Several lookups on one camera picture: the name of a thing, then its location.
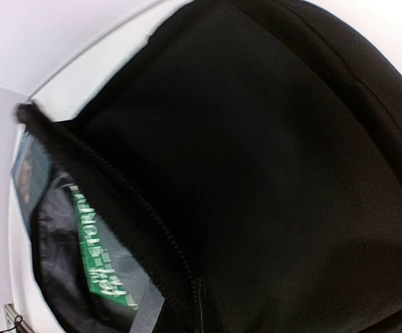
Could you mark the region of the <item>black student backpack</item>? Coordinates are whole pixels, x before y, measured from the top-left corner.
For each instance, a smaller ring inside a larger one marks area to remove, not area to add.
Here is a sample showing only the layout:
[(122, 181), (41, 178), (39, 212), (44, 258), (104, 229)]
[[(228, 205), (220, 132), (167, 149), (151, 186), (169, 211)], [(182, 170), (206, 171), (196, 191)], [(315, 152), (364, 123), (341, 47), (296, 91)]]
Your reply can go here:
[(70, 120), (33, 270), (66, 332), (129, 332), (88, 288), (76, 185), (165, 299), (152, 332), (402, 332), (402, 76), (306, 1), (193, 1)]

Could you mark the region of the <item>green paperback book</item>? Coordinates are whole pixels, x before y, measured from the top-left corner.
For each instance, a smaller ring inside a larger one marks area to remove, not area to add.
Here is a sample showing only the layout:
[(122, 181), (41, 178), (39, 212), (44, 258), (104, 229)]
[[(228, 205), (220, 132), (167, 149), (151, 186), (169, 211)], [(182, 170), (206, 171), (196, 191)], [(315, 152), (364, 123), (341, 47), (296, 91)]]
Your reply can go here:
[(111, 232), (76, 185), (69, 187), (77, 213), (78, 239), (90, 292), (121, 330), (152, 332), (165, 299), (148, 274)]

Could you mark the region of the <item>dark blue hardcover book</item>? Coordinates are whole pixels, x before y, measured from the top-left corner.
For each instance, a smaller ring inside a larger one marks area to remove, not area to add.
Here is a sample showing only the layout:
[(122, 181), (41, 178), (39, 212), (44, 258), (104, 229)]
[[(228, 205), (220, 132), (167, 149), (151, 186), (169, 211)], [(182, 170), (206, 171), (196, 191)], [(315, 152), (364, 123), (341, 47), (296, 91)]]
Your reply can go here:
[(23, 132), (12, 179), (27, 230), (31, 229), (31, 215), (49, 184), (50, 173), (51, 161), (45, 148), (32, 134)]

